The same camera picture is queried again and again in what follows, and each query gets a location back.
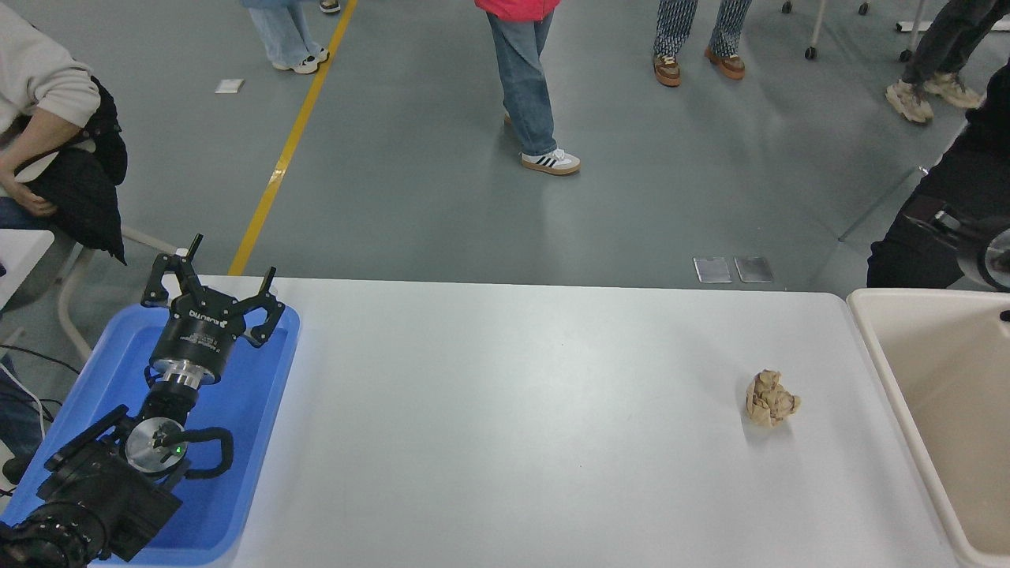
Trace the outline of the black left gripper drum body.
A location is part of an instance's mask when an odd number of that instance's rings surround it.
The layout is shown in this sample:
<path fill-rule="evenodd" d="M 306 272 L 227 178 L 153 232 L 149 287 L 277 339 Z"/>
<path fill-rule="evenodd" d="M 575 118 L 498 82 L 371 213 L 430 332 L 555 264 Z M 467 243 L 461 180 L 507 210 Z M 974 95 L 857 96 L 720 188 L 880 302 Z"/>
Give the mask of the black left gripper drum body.
<path fill-rule="evenodd" d="M 219 292 L 177 296 L 149 364 L 163 371 L 170 361 L 189 361 L 207 372 L 224 371 L 238 335 L 245 332 L 237 302 Z"/>

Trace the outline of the person's hand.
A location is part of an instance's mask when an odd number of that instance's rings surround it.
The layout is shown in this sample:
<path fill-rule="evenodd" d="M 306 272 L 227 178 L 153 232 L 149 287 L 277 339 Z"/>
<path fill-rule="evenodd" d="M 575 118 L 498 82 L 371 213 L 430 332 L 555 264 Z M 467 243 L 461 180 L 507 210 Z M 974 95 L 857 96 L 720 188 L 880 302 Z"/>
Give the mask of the person's hand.
<path fill-rule="evenodd" d="M 50 217 L 58 211 L 57 205 L 33 193 L 10 172 L 2 171 L 1 174 L 3 192 L 33 217 Z"/>

